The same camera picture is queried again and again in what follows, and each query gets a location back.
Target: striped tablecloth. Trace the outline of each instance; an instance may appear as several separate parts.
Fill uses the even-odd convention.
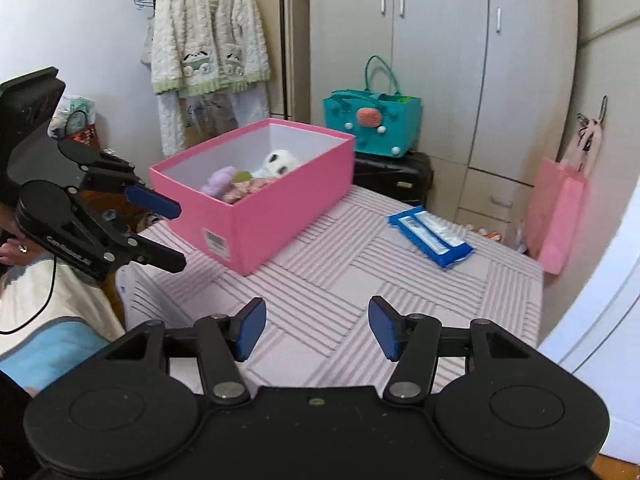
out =
[[[489,318],[535,346],[542,268],[456,226],[476,252],[455,268],[441,270],[387,224],[386,216],[404,209],[405,204],[354,186],[246,277],[196,250],[164,223],[156,224],[142,235],[183,252],[187,267],[180,274],[137,264],[119,270],[116,282],[127,328],[147,319],[188,326],[213,313],[232,315],[261,296],[268,306],[267,327],[241,365],[249,384],[373,384],[379,391],[394,364],[384,359],[367,323],[369,298],[376,294],[402,314],[429,314],[444,326],[468,327],[471,319]],[[197,370],[178,372],[175,366],[176,376],[197,389]],[[440,359],[434,391],[463,372],[461,358]]]

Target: purple plush toy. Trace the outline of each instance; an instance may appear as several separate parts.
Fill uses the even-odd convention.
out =
[[[213,198],[220,198],[231,184],[231,180],[236,174],[236,168],[227,166],[222,170],[217,170],[209,177],[207,183],[200,188],[200,192]]]

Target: cabinet handle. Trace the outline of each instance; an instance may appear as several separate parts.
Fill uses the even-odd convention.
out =
[[[495,195],[491,195],[491,203],[507,209],[511,209],[513,207],[513,200],[502,200]]]

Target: hand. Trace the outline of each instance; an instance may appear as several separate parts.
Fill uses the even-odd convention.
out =
[[[15,222],[14,211],[5,205],[0,205],[0,228],[15,235],[15,238],[10,238],[0,246],[0,263],[26,266],[44,252],[42,247],[20,232],[18,224]],[[27,252],[21,252],[20,246],[25,247]]]

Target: wooden floor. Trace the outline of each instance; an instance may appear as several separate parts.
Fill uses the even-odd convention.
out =
[[[640,480],[640,466],[600,455],[593,470],[602,480]]]

